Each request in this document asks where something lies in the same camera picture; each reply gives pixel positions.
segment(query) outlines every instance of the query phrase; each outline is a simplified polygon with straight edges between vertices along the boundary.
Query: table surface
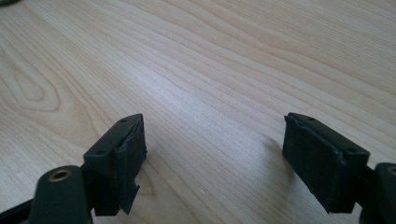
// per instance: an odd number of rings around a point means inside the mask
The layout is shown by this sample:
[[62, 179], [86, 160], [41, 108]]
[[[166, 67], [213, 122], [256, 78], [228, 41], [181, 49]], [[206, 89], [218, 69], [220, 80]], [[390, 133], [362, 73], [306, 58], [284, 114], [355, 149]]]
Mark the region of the table surface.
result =
[[21, 0], [0, 8], [0, 211], [117, 120], [145, 117], [129, 216], [95, 223], [358, 223], [283, 159], [283, 116], [396, 162], [393, 0]]

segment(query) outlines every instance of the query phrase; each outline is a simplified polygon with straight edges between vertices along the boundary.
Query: wooden table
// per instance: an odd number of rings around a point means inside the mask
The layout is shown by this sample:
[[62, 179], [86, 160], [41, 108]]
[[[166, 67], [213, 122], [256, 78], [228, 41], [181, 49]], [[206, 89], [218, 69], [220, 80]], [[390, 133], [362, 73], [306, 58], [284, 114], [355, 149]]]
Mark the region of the wooden table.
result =
[[358, 223], [283, 159], [290, 111], [396, 161], [392, 0], [22, 0], [0, 68], [0, 211], [136, 113], [141, 190], [96, 223]]

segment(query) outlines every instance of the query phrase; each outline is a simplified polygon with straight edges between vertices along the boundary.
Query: black bracket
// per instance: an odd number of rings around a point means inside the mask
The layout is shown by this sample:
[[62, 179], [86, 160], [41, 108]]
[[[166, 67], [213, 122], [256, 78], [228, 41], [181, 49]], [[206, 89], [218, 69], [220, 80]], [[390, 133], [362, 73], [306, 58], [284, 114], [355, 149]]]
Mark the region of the black bracket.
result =
[[283, 156], [328, 213], [363, 208], [361, 223], [396, 223], [396, 164], [366, 164], [370, 152], [308, 116], [286, 117]]
[[0, 223], [92, 223], [97, 216], [129, 214], [146, 158], [141, 114], [116, 122], [85, 154], [81, 167], [63, 166], [42, 175], [33, 200], [0, 214]]

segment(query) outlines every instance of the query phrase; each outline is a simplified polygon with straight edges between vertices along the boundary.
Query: light wood tabletop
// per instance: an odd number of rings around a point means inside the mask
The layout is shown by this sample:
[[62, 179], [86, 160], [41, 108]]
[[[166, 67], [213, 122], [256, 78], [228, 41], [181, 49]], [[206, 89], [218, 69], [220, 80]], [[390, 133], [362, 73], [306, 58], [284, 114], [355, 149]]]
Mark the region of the light wood tabletop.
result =
[[21, 0], [0, 8], [0, 212], [142, 113], [132, 212], [95, 223], [358, 223], [282, 157], [284, 116], [396, 162], [395, 76], [393, 0]]

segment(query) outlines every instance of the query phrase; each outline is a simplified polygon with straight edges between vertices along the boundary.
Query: wooden surface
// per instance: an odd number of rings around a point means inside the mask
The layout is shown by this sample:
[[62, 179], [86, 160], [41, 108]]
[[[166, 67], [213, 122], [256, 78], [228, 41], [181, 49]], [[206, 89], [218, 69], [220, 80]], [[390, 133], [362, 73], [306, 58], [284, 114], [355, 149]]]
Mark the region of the wooden surface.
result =
[[358, 223], [282, 158], [292, 112], [396, 162], [393, 0], [22, 0], [0, 8], [0, 211], [143, 113], [132, 213], [96, 223]]

